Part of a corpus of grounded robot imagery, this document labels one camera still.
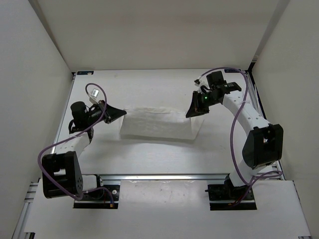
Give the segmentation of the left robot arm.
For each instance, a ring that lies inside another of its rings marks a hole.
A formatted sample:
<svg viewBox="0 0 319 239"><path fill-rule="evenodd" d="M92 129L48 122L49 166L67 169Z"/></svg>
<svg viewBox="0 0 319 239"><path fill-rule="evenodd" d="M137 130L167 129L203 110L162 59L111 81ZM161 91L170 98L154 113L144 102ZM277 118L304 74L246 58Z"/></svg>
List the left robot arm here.
<svg viewBox="0 0 319 239"><path fill-rule="evenodd" d="M69 138L57 145L54 153L40 159L40 168L46 198L70 196L79 201L85 188L78 158L93 140L93 126L102 121L110 124L127 112L105 104L104 101L90 108L79 101L70 108L73 119L68 126Z"/></svg>

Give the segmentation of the white pleated skirt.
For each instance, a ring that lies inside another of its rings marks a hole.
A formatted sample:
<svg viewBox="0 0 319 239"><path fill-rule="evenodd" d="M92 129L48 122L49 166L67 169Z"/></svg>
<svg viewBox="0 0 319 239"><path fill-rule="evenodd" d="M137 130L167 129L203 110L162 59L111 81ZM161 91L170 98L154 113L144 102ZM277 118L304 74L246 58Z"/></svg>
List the white pleated skirt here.
<svg viewBox="0 0 319 239"><path fill-rule="evenodd" d="M187 118L186 112L168 108L127 108L120 135L194 140L204 122L202 116Z"/></svg>

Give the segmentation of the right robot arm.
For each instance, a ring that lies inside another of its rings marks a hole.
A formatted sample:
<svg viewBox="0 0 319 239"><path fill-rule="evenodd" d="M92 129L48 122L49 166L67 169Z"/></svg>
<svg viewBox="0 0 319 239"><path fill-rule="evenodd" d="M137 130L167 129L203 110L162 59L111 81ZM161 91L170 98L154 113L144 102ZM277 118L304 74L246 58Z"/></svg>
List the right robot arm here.
<svg viewBox="0 0 319 239"><path fill-rule="evenodd" d="M224 194L235 199L242 193L242 187L251 184L251 180L265 167L282 158L284 130L280 124L271 124L246 101L247 94L242 90L222 92L212 90L207 93L192 93L191 105L186 113L187 118L209 113L209 107L222 104L233 115L231 125L230 148L235 170L228 175ZM234 127L240 123L247 138L242 149L239 163L234 153Z"/></svg>

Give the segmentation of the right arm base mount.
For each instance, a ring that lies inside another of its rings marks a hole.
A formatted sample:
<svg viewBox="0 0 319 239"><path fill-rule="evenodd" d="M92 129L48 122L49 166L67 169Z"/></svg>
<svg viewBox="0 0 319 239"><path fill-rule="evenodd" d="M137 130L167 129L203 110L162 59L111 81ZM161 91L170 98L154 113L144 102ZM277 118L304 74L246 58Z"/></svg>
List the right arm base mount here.
<svg viewBox="0 0 319 239"><path fill-rule="evenodd" d="M253 211L257 210L253 190L244 185L234 187L229 178L223 184L208 184L210 211Z"/></svg>

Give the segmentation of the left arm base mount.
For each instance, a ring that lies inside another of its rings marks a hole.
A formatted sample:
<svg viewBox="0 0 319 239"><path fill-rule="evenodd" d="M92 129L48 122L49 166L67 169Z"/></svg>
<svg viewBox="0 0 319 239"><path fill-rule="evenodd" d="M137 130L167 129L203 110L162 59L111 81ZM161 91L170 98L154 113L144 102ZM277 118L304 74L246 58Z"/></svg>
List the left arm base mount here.
<svg viewBox="0 0 319 239"><path fill-rule="evenodd" d="M104 180L102 175L83 175L83 197L74 201L75 209L118 209L120 182Z"/></svg>

